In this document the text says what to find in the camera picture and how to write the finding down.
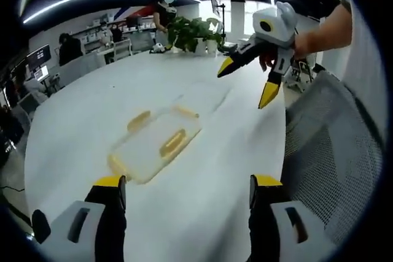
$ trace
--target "cable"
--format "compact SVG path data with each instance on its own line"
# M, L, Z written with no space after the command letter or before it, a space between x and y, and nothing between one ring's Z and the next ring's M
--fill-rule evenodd
M3 189L3 188L9 188L10 190L15 190L15 191L17 191L17 192L21 192L21 191L24 191L25 189L24 188L22 188L21 190L17 190L16 188L13 188L13 187L9 187L8 185L6 185L6 186L4 186L4 187L0 187L1 189Z

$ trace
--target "window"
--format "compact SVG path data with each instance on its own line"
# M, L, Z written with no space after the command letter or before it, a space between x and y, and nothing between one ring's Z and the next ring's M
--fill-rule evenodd
M218 4L225 4L225 9L224 9L224 17L225 17L225 32L230 32L231 31L231 0L217 0ZM199 3L199 16L202 18L202 20L206 20L207 18L217 18L220 21L222 21L222 18L219 18L217 15L213 13L213 8L211 6L211 1L202 1Z
M258 10L271 7L270 3L246 1L244 5L244 34L253 35L254 27L252 26L252 14Z

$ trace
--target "transparent plastic container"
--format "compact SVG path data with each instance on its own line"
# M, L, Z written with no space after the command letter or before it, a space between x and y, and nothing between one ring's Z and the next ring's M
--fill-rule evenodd
M108 165L115 175L145 184L152 180L201 130L199 115L175 106L132 119L128 133L111 148Z

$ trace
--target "white pot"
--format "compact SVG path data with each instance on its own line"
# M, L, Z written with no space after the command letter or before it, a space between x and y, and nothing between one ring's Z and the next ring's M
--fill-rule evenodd
M206 55L206 41L203 41L203 38L197 38L198 45L195 49L196 55Z
M215 40L207 40L206 45L208 46L208 54L213 55L216 54L217 51L217 41Z

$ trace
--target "gray mesh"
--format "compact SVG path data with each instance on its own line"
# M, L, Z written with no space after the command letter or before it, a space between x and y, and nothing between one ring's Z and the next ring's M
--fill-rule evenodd
M381 147L352 94L321 72L287 110L281 181L325 223L339 245L371 198L382 167Z

